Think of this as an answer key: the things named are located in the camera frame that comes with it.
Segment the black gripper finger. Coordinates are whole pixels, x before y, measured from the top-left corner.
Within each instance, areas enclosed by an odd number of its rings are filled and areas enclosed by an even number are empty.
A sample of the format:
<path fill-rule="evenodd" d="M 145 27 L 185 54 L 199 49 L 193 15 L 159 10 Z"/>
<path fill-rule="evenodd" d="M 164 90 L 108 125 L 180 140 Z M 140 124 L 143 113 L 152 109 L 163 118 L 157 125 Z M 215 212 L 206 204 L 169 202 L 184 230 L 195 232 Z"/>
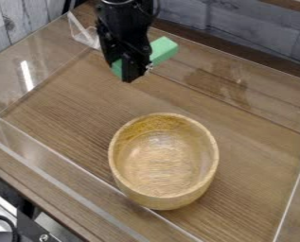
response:
<path fill-rule="evenodd" d="M 123 54 L 123 81 L 132 83 L 145 75 L 151 65 L 151 52 Z"/>

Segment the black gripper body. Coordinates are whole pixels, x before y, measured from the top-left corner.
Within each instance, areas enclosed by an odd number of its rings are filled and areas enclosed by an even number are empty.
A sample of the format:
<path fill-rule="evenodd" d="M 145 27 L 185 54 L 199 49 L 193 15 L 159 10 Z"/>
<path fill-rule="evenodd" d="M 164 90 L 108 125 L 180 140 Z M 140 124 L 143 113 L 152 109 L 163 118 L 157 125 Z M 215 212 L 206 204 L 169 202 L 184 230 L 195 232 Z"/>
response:
<path fill-rule="evenodd" d="M 100 0 L 97 30 L 108 63 L 125 53 L 148 59 L 152 53 L 148 32 L 153 21 L 153 0 Z"/>

